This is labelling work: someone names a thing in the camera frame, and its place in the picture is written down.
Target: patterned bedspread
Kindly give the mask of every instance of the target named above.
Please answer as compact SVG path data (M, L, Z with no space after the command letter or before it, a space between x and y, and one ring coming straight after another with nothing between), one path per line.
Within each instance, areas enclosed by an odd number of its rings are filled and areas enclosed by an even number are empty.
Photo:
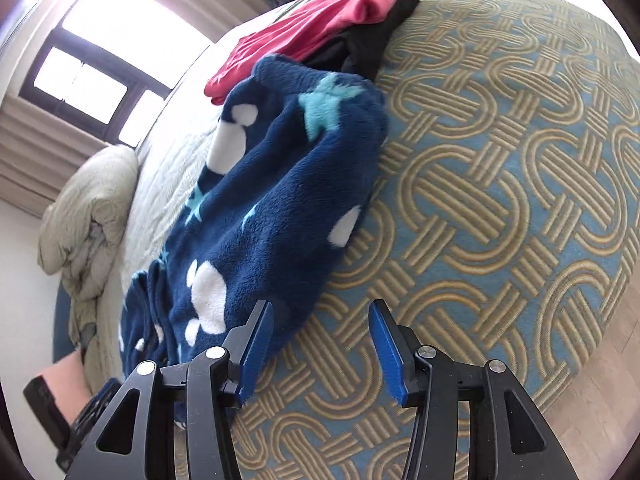
M421 1L376 81L390 130L368 215L236 418L245 479L400 478L413 413L383 387L373 298L453 359L504 360L544 410L598 345L638 256L640 71L615 32L561 0ZM203 164L219 112L194 102L214 54L150 136L98 310L96 383L120 372L122 291ZM184 438L176 453L184 473Z

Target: window frame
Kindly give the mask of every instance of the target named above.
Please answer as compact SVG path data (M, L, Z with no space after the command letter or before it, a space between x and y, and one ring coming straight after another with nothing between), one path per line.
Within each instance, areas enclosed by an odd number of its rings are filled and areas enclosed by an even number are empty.
M145 91L151 90L163 100L166 100L173 89L115 54L64 29L62 24L79 1L76 0L74 2L47 36L33 63L31 63L18 95L100 140L110 144L124 144L119 139L120 131ZM124 97L116 107L108 124L104 124L34 85L38 73L52 48L57 48L79 59L82 63L92 66L127 87Z

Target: pink cloth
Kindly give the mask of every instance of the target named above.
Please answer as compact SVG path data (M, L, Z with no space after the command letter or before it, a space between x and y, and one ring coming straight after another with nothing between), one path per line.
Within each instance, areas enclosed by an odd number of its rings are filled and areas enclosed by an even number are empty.
M215 105L224 103L231 89L251 75L267 54L305 59L349 25L379 23L396 0L311 0L288 18L242 38L204 88Z

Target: white spot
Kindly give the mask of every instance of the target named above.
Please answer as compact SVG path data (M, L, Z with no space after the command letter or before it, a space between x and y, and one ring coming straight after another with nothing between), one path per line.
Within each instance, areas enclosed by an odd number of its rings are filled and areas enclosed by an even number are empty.
M357 205L349 209L342 218L340 218L329 233L329 243L335 247L344 247L349 241L353 226L360 215L360 206Z
M160 325L155 325L156 327L156 333L158 334L158 342L161 343L162 341L164 341L164 330L162 330L162 327Z
M198 313L202 329L207 334L226 332L226 283L218 270L204 262L196 271L191 287L191 303Z
M226 175L244 156L245 151L244 127L220 121L207 157L207 168L213 173Z
M234 121L242 126L251 126L258 117L256 105L236 105L231 108L231 116Z
M120 352L124 352L124 340L122 339L122 325L118 323L118 343L120 343Z
M198 336L198 329L200 328L200 321L194 317L193 319L190 319L189 322L187 323L187 328L184 330L184 338L187 341L189 346L193 346L196 343L196 337ZM180 360L182 360L182 352L181 352L181 348L178 347L178 354L180 357Z
M193 279L196 277L196 270L198 270L198 261L193 260L187 270L187 286L190 288L193 285Z

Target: metal screw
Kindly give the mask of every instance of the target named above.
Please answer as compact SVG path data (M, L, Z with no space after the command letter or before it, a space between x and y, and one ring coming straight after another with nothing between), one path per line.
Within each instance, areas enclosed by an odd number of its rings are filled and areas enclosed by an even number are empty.
M140 375L149 375L156 369L156 363L153 361L142 361L137 367L136 371Z
M205 352L205 355L209 359L220 359L222 356L224 356L224 354L225 349L222 348L222 346L212 346Z
M424 359L436 357L436 349L433 346L424 345L418 348L418 355Z
M489 368L491 368L495 373L501 374L507 369L507 365L502 361L498 361L498 359L494 359L493 361L489 361Z

